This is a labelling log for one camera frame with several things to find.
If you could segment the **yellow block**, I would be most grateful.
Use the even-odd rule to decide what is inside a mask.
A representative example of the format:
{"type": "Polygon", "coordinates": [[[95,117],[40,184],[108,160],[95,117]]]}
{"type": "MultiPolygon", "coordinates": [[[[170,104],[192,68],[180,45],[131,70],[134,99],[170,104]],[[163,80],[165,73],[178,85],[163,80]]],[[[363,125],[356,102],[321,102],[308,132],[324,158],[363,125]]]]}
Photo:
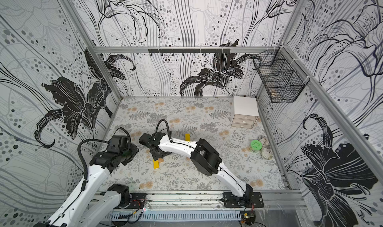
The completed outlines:
{"type": "Polygon", "coordinates": [[[186,133],[186,134],[185,134],[185,140],[186,140],[187,142],[190,142],[190,140],[191,140],[191,136],[190,136],[189,133],[186,133]]]}
{"type": "Polygon", "coordinates": [[[154,169],[159,169],[159,167],[160,167],[160,162],[159,162],[159,160],[154,160],[154,161],[153,161],[153,168],[154,168],[154,169]]]}

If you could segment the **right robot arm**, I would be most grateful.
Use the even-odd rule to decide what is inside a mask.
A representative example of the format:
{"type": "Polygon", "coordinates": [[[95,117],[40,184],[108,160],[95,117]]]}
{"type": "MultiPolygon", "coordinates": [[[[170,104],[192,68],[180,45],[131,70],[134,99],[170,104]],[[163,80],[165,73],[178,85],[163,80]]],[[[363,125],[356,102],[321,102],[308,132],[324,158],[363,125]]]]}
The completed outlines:
{"type": "Polygon", "coordinates": [[[253,188],[236,177],[223,163],[220,154],[206,140],[185,141],[172,137],[167,120],[161,119],[153,134],[144,133],[139,143],[150,149],[157,161],[170,154],[190,158],[196,169],[206,176],[213,176],[225,184],[233,194],[232,203],[241,207],[252,206],[253,188]]]}

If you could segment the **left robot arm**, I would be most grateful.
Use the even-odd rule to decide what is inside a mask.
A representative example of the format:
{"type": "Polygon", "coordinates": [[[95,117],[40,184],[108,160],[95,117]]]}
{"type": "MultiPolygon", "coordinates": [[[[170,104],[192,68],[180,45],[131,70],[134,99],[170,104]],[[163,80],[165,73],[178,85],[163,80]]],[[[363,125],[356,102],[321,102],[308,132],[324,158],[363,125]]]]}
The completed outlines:
{"type": "Polygon", "coordinates": [[[127,165],[138,153],[138,148],[131,141],[129,132],[120,128],[124,135],[114,134],[104,151],[95,154],[90,162],[86,162],[81,147],[87,143],[84,140],[78,144],[77,152],[84,167],[84,176],[74,188],[70,196],[45,222],[36,223],[36,227],[95,227],[114,208],[126,208],[130,205],[129,187],[122,184],[110,186],[101,200],[94,205],[91,201],[100,186],[119,165],[127,165]]]}

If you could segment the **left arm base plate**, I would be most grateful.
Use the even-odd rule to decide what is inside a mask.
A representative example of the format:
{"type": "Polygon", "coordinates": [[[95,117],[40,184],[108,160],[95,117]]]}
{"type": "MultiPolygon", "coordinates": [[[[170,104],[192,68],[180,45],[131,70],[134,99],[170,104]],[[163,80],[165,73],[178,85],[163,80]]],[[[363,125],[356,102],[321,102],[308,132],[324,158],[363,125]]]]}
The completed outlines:
{"type": "Polygon", "coordinates": [[[147,194],[143,192],[130,193],[130,202],[125,207],[129,210],[140,210],[144,208],[147,200],[147,194]]]}

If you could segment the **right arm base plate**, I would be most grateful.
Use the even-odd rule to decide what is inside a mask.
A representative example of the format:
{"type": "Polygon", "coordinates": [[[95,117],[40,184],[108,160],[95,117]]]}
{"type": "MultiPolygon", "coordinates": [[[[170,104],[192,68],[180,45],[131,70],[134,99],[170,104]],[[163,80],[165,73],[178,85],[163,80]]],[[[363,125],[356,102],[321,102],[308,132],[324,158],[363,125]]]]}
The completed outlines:
{"type": "Polygon", "coordinates": [[[260,192],[252,192],[249,198],[237,197],[234,196],[231,192],[224,192],[220,201],[223,202],[224,207],[228,209],[264,208],[264,201],[260,192]]]}

